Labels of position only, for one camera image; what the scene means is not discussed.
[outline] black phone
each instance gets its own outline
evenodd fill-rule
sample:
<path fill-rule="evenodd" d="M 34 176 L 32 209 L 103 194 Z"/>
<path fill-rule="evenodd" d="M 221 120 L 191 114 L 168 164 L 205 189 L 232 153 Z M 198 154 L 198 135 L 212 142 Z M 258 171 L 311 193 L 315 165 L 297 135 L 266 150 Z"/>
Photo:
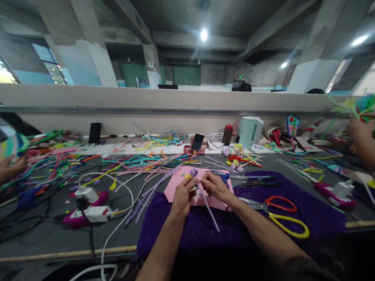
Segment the black phone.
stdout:
<path fill-rule="evenodd" d="M 90 135 L 89 135 L 89 144 L 99 143 L 101 133 L 102 133 L 102 124 L 101 123 L 91 123 Z"/>
<path fill-rule="evenodd" d="M 200 151 L 203 144 L 204 135 L 195 134 L 193 144 L 191 145 L 191 150 Z"/>

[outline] wooden table trim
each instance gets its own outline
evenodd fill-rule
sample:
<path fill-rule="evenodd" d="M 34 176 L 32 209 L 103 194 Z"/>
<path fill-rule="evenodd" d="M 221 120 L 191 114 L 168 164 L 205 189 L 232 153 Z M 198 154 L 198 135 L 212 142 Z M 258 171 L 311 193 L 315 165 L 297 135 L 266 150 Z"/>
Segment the wooden table trim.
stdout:
<path fill-rule="evenodd" d="M 365 228 L 369 226 L 375 226 L 375 221 L 354 221 L 354 222 L 347 222 L 345 224 L 346 229 Z"/>
<path fill-rule="evenodd" d="M 137 246 L 135 245 L 135 246 L 108 248 L 105 250 L 105 254 L 135 253 L 136 251 L 137 251 Z M 95 250 L 95 253 L 97 255 L 102 254 L 102 249 Z M 20 261 L 43 261 L 43 260 L 66 259 L 66 258 L 81 258 L 81 257 L 88 257 L 90 255 L 91 255 L 91 250 L 83 250 L 83 251 L 65 252 L 65 253 L 19 256 L 19 257 L 13 257 L 13 258 L 0 258 L 0 263 L 20 262 Z"/>
<path fill-rule="evenodd" d="M 370 226 L 375 226 L 375 221 L 354 221 L 354 222 L 347 222 L 345 224 L 346 229 L 366 228 Z M 105 250 L 105 253 L 106 254 L 124 254 L 124 253 L 135 253 L 136 251 L 137 251 L 137 246 L 134 245 L 134 246 L 108 248 Z M 100 255 L 102 253 L 102 250 L 97 249 L 95 250 L 95 253 L 97 255 Z M 65 253 L 19 256 L 19 257 L 13 257 L 13 258 L 0 258 L 0 263 L 82 258 L 82 257 L 89 257 L 90 255 L 91 255 L 91 250 L 83 250 L 83 251 L 74 251 L 74 252 L 65 252 Z"/>

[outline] yellow-handled scissors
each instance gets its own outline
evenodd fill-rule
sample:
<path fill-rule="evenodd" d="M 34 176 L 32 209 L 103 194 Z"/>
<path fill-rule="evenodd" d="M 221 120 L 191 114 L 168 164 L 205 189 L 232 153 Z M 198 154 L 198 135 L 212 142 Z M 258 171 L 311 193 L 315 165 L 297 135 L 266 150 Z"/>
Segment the yellow-handled scissors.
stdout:
<path fill-rule="evenodd" d="M 278 204 L 272 203 L 271 201 L 274 200 L 274 199 L 276 199 L 276 198 L 282 199 L 285 202 L 288 202 L 293 208 L 286 208 L 286 207 L 280 206 Z M 289 234 L 289 235 L 291 235 L 291 236 L 293 236 L 295 238 L 298 238 L 298 239 L 306 239 L 306 238 L 308 238 L 310 236 L 310 230 L 307 228 L 306 224 L 304 224 L 302 221 L 299 221 L 298 219 L 294 219 L 292 217 L 287 217 L 287 216 L 283 216 L 283 215 L 277 215 L 277 214 L 271 213 L 268 210 L 268 206 L 271 205 L 271 206 L 274 206 L 276 208 L 279 208 L 279 209 L 282 209 L 282 210 L 285 210 L 285 211 L 289 211 L 289 212 L 292 212 L 292 213 L 297 212 L 296 205 L 294 205 L 288 199 L 286 199 L 284 197 L 281 197 L 281 196 L 271 196 L 270 198 L 266 199 L 263 204 L 259 203 L 259 202 L 256 202 L 256 201 L 253 201 L 253 200 L 250 200 L 250 199 L 247 199 L 247 198 L 240 197 L 240 199 L 242 201 L 244 201 L 245 203 L 247 203 L 248 205 L 250 205 L 253 209 L 264 210 L 268 214 L 268 217 L 278 227 L 280 227 L 282 230 L 284 230 L 287 234 Z M 285 226 L 283 226 L 277 219 L 283 219 L 283 220 L 295 222 L 295 223 L 301 225 L 304 228 L 304 233 L 296 233 L 296 232 L 290 231 Z"/>

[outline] gray table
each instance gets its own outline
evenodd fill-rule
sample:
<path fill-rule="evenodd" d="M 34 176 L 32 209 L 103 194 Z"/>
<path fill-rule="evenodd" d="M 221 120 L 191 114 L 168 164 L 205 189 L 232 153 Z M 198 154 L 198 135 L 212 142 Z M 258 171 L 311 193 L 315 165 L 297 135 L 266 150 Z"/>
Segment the gray table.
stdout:
<path fill-rule="evenodd" d="M 214 159 L 225 161 L 222 155 L 208 155 Z M 282 173 L 284 176 L 288 177 L 291 181 L 296 183 L 298 186 L 315 196 L 316 198 L 322 200 L 326 204 L 330 204 L 325 198 L 323 198 L 317 191 L 313 189 L 313 185 L 308 183 L 305 179 L 298 176 L 288 167 L 275 161 L 274 158 L 280 158 L 283 160 L 291 159 L 293 156 L 287 154 L 263 154 L 263 169 L 254 166 L 245 166 L 245 171 L 277 171 Z M 326 157 L 324 153 L 310 154 L 309 157 Z M 208 169 L 219 169 L 216 166 L 204 163 L 203 160 L 206 156 L 197 156 L 197 160 L 202 162 L 202 165 L 197 165 L 195 167 L 208 168 Z M 324 160 L 327 163 L 334 164 L 334 159 Z M 90 161 L 93 164 L 102 164 L 100 158 L 95 158 Z M 324 168 L 323 165 L 314 163 L 317 167 Z M 94 168 L 91 171 L 96 172 L 98 168 Z M 327 182 L 334 186 L 338 181 L 343 181 L 342 177 L 339 175 L 325 169 L 324 182 Z M 132 175 L 126 175 L 120 177 L 120 181 L 125 181 Z M 313 174 L 314 177 L 318 178 L 320 174 Z M 133 195 L 136 196 L 139 189 L 142 187 L 145 179 L 145 175 L 132 180 L 128 187 L 132 190 Z M 152 180 L 146 187 L 145 191 L 151 188 L 154 183 L 158 181 L 160 177 Z M 233 180 L 232 184 L 234 186 L 239 185 L 243 181 Z M 109 186 L 112 184 L 112 180 L 108 177 L 102 178 L 100 185 L 95 186 L 96 191 L 108 191 Z M 168 180 L 160 184 L 157 191 L 163 191 L 168 184 Z M 69 188 L 66 187 L 62 189 L 52 198 L 52 205 L 49 212 L 50 216 L 64 214 L 67 210 L 74 210 L 76 207 L 75 200 L 68 197 Z M 70 200 L 70 204 L 65 204 L 66 200 Z M 112 209 L 118 208 L 122 210 L 131 204 L 131 199 L 127 190 L 121 188 L 117 193 L 110 192 L 109 201 Z M 0 207 L 1 216 L 5 216 L 12 212 L 16 207 L 16 202 L 9 203 L 3 207 Z M 37 208 L 33 209 L 30 214 L 25 215 L 25 218 L 33 215 L 41 215 L 46 210 L 46 203 L 41 204 Z M 140 221 L 135 224 L 133 220 L 126 228 L 121 226 L 121 228 L 115 233 L 115 235 L 110 240 L 106 256 L 121 256 L 121 255 L 135 255 L 136 245 L 138 237 L 141 231 L 142 222 L 145 216 L 145 211 L 142 213 Z M 360 218 L 362 222 L 358 221 L 358 218 L 348 214 L 347 216 L 347 228 L 352 229 L 365 226 L 375 225 L 375 211 L 367 208 L 361 202 L 355 207 L 352 213 Z M 20 230 L 24 230 L 30 225 L 32 225 L 36 220 L 24 222 L 19 225 L 15 225 L 9 231 L 9 234 L 17 233 Z M 108 235 L 113 231 L 121 219 L 115 219 L 109 221 L 100 226 L 94 227 L 94 241 L 97 254 L 99 255 L 100 249 L 103 247 L 105 240 Z M 63 260 L 63 259 L 74 259 L 74 258 L 90 258 L 91 252 L 89 247 L 89 228 L 83 228 L 76 231 L 71 231 L 69 229 L 64 229 L 60 224 L 56 224 L 51 220 L 45 220 L 43 223 L 36 226 L 31 231 L 27 232 L 25 235 L 15 238 L 14 240 L 3 242 L 0 244 L 0 262 L 16 262 L 16 261 L 36 261 L 36 260 Z"/>

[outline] scissors blade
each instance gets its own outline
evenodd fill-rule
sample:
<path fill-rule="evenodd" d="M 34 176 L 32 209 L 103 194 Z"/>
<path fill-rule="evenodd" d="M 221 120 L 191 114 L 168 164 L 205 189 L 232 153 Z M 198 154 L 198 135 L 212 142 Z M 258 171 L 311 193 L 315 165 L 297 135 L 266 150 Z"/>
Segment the scissors blade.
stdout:
<path fill-rule="evenodd" d="M 250 207 L 252 207 L 253 209 L 256 209 L 256 210 L 264 210 L 264 206 L 263 204 L 257 202 L 257 201 L 254 201 L 254 200 L 250 200 L 250 199 L 247 199 L 247 198 L 243 198 L 243 197 L 239 197 L 240 200 L 244 201 L 246 204 L 248 204 Z"/>

